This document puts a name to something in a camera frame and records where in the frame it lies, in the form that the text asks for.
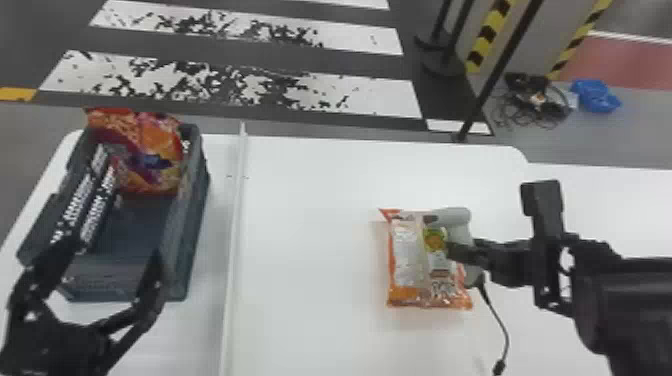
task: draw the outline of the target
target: robotic arm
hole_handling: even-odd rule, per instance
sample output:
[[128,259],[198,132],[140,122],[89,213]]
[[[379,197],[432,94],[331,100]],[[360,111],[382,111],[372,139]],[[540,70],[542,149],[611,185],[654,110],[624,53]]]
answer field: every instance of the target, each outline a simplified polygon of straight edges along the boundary
[[[626,259],[607,243],[566,232],[555,180],[523,184],[520,192],[531,239],[451,242],[448,258],[489,271],[498,285],[531,286],[534,304],[573,318],[583,344],[607,357],[614,376],[672,375],[672,258]],[[569,270],[560,264],[563,252],[574,258]],[[569,277],[571,297],[562,296],[560,275]]]
[[[61,283],[82,242],[65,237],[28,265],[9,298],[0,374],[8,376],[104,376],[147,332],[165,303],[166,274],[157,251],[131,307],[89,325],[60,321],[45,300]],[[129,328],[115,341],[111,335]]]

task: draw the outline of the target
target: metal stand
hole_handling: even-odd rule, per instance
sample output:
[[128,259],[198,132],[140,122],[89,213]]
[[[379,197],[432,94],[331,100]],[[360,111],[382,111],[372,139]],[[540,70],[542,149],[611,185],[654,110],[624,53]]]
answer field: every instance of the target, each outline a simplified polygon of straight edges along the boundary
[[436,17],[436,22],[434,22],[432,29],[425,30],[423,28],[415,34],[415,44],[417,44],[418,47],[426,51],[437,51],[443,49],[448,43],[447,41],[450,38],[450,34],[446,33],[443,29],[443,25],[446,23],[446,17],[448,17],[448,12],[450,11],[450,5],[452,3],[453,0],[443,0],[439,15]]
[[500,56],[499,60],[497,61],[497,64],[495,65],[495,68],[490,74],[490,77],[488,77],[488,80],[485,82],[483,90],[481,90],[481,93],[478,95],[478,98],[476,98],[476,103],[471,109],[471,112],[469,113],[467,120],[465,120],[464,124],[462,124],[462,128],[460,129],[460,131],[455,135],[453,135],[453,141],[459,143],[467,142],[467,134],[471,130],[472,125],[474,125],[476,117],[480,115],[481,109],[483,108],[485,101],[488,100],[490,94],[492,94],[492,90],[495,88],[495,85],[502,77],[502,73],[504,73],[504,69],[506,69],[506,66],[509,64],[511,56],[513,56],[513,53],[516,51],[516,48],[518,48],[520,41],[525,36],[527,29],[530,27],[530,24],[534,20],[534,17],[537,15],[537,12],[539,11],[539,8],[541,8],[541,5],[543,3],[544,0],[531,0],[530,3],[527,5],[525,13],[523,14],[523,17],[520,19],[518,26],[516,26],[516,30],[514,30],[513,35],[509,40],[509,43],[507,43],[506,47],[504,48],[504,51],[502,52],[502,55]]
[[464,63],[455,53],[455,47],[475,2],[475,0],[464,0],[464,3],[462,3],[460,14],[457,16],[453,32],[450,35],[450,42],[443,49],[443,52],[425,56],[422,65],[428,73],[439,77],[455,77],[466,73]]

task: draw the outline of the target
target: black cable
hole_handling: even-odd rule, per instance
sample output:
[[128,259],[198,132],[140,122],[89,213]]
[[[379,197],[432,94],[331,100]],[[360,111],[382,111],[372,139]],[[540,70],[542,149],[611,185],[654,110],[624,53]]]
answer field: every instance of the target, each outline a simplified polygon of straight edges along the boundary
[[512,130],[513,126],[536,126],[552,130],[560,125],[560,120],[570,112],[569,99],[556,86],[548,85],[548,89],[553,91],[560,98],[561,102],[564,102],[564,106],[562,104],[555,104],[555,102],[546,102],[542,104],[542,111],[539,111],[538,108],[535,108],[531,104],[529,106],[522,104],[524,99],[518,97],[519,92],[505,88],[502,89],[503,93],[500,91],[496,95],[493,95],[495,105],[490,111],[490,119],[498,127],[506,127]]
[[481,293],[483,301],[488,306],[488,308],[490,308],[490,312],[492,312],[492,315],[495,317],[495,320],[497,320],[497,323],[499,324],[499,327],[502,329],[502,333],[504,334],[504,350],[502,351],[502,357],[497,362],[495,362],[495,366],[492,367],[492,374],[494,376],[500,376],[502,373],[504,373],[504,369],[506,368],[506,357],[509,355],[509,347],[511,346],[511,339],[509,338],[509,332],[508,330],[506,330],[504,322],[497,314],[497,311],[495,311],[495,307],[493,307],[492,302],[490,301],[488,292],[485,290],[485,279],[483,278],[477,283],[478,284],[476,285],[476,287],[478,288],[478,292]]

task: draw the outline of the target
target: colorful packaging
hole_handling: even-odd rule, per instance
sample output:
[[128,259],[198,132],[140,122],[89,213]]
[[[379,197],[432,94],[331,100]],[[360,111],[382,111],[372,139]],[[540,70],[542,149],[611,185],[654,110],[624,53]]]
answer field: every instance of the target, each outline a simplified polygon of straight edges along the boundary
[[122,191],[177,192],[184,158],[177,119],[127,108],[92,108],[86,114],[97,141],[114,158]]
[[444,252],[446,233],[426,228],[423,212],[381,209],[389,223],[387,304],[471,309],[464,268]]

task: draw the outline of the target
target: yellow and black striped pole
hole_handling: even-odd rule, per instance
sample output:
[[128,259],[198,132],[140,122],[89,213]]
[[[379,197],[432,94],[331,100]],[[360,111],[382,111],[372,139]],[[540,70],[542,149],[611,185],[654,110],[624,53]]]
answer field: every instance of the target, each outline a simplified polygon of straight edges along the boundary
[[480,72],[483,62],[490,54],[490,50],[492,50],[492,45],[497,38],[497,34],[506,24],[511,14],[511,9],[515,5],[516,0],[495,0],[488,15],[485,17],[485,22],[476,38],[474,47],[471,48],[471,52],[467,56],[466,66],[468,73]]
[[593,30],[595,23],[600,18],[602,13],[604,13],[604,11],[609,8],[609,5],[611,5],[612,1],[613,0],[597,0],[595,6],[593,6],[593,9],[590,11],[588,19],[586,19],[586,22],[584,22],[583,25],[581,25],[581,27],[579,27],[579,29],[576,31],[576,33],[574,33],[572,41],[569,42],[569,45],[562,52],[558,60],[555,62],[555,65],[553,65],[553,68],[551,68],[551,72],[547,74],[546,77],[551,80],[556,80],[558,78],[560,72],[562,72],[567,63],[569,63],[569,60],[576,53],[576,49],[579,48],[583,42],[583,39],[591,30]]

